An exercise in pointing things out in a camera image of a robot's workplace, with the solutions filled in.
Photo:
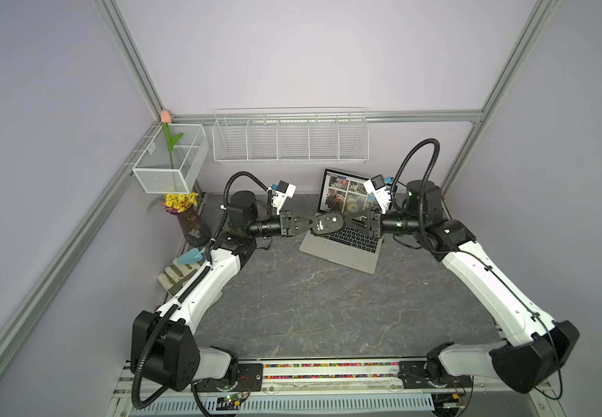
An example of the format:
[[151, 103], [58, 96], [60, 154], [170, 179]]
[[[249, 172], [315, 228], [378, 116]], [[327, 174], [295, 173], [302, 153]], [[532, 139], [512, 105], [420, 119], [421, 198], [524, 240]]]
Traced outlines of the black wireless mouse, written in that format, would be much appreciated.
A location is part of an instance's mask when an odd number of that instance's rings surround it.
[[328, 236], [344, 229], [344, 216], [340, 212], [327, 212], [317, 215], [311, 226], [314, 236]]

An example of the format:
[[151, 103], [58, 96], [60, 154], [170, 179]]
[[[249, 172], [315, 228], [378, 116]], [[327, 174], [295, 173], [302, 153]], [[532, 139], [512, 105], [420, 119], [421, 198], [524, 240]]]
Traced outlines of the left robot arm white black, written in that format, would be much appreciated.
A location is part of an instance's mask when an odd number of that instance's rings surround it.
[[138, 408], [143, 380], [166, 390], [182, 391], [201, 380], [216, 380], [226, 387], [238, 379], [238, 356], [228, 349], [198, 347], [194, 333], [224, 286], [253, 255], [257, 238], [296, 236], [318, 222], [312, 216], [276, 205], [285, 198], [271, 189], [261, 203], [250, 191], [238, 191], [222, 206], [219, 233], [203, 252], [204, 263], [181, 290], [156, 311], [141, 312], [132, 327], [130, 370], [132, 395]]

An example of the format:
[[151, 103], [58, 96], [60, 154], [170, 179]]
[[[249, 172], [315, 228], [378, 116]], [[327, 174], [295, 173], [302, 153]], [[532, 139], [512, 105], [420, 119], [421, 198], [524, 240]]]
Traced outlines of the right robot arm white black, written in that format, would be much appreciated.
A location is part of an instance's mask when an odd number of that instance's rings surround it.
[[380, 175], [367, 180], [364, 188], [377, 209], [348, 215], [346, 223], [376, 238], [414, 236], [473, 293], [500, 331], [500, 342], [446, 342], [432, 349], [424, 368], [431, 385], [443, 387], [453, 377], [479, 376], [528, 394], [559, 374], [578, 342], [578, 329], [540, 309], [490, 260], [462, 222], [443, 213], [438, 187], [424, 180], [409, 182], [405, 204], [399, 208], [393, 206], [395, 186]]

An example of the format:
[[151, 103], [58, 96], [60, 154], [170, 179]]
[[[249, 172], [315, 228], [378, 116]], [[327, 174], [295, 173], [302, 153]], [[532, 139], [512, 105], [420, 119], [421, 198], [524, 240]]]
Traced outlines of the yellow flowers in dark vase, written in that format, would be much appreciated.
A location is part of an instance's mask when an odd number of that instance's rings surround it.
[[182, 230], [184, 240], [191, 247], [201, 248], [212, 238], [210, 228], [198, 213], [199, 194], [165, 194], [151, 201], [147, 210], [161, 207], [173, 215]]

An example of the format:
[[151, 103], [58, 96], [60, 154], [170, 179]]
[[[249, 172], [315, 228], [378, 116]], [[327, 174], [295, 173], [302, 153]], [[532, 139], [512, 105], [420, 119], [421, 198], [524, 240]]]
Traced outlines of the beige gardening gloves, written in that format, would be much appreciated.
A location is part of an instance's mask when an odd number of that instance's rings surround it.
[[173, 296], [180, 291], [184, 283], [193, 278], [200, 268], [201, 265], [199, 263], [182, 264], [177, 259], [174, 259], [172, 264], [165, 267], [158, 274], [158, 282], [168, 296]]

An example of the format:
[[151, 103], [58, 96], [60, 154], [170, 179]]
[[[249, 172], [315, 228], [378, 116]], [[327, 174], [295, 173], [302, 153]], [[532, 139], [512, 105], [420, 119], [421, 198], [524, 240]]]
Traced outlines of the pink tulip artificial flower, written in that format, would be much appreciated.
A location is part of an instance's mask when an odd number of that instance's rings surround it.
[[176, 144], [180, 141], [180, 139], [184, 136], [183, 133], [172, 134], [170, 130], [170, 124], [172, 123], [172, 116], [169, 111], [164, 109], [160, 112], [160, 122], [162, 124], [163, 133], [166, 139], [167, 151], [170, 159], [170, 167], [174, 170], [175, 163], [173, 159], [173, 151], [175, 149]]

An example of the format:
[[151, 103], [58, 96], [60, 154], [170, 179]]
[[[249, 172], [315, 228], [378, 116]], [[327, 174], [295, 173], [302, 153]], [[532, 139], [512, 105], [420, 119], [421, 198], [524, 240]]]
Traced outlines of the aluminium frame struts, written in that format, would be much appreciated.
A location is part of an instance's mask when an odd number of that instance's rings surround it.
[[[369, 123], [431, 123], [431, 122], [470, 122], [473, 127], [457, 157], [450, 166], [447, 177], [443, 180], [443, 190], [449, 190], [458, 177], [461, 168], [473, 151], [478, 137], [495, 114], [497, 106], [511, 86], [516, 73], [530, 54], [537, 38], [553, 16], [559, 3], [557, 1], [538, 1], [523, 26], [516, 40], [515, 47], [504, 64], [494, 88], [490, 92], [482, 109], [466, 109], [466, 111], [306, 111], [279, 114], [283, 120], [337, 120], [351, 121], [355, 116]], [[144, 99], [152, 107], [161, 104], [151, 85], [151, 78], [144, 68], [143, 61], [137, 53], [130, 31], [123, 21], [123, 15], [114, 1], [98, 1], [97, 10], [104, 24], [118, 47], [123, 60], [134, 77], [137, 87]], [[129, 154], [126, 162], [110, 180], [107, 187], [92, 204], [70, 238], [54, 256], [51, 263], [35, 282], [32, 290], [19, 305], [13, 316], [0, 331], [0, 381], [16, 359], [24, 344], [29, 340], [43, 315], [55, 300], [60, 289], [66, 283], [83, 254], [89, 248], [104, 223], [119, 203], [132, 180], [132, 164], [151, 140], [146, 134]]]

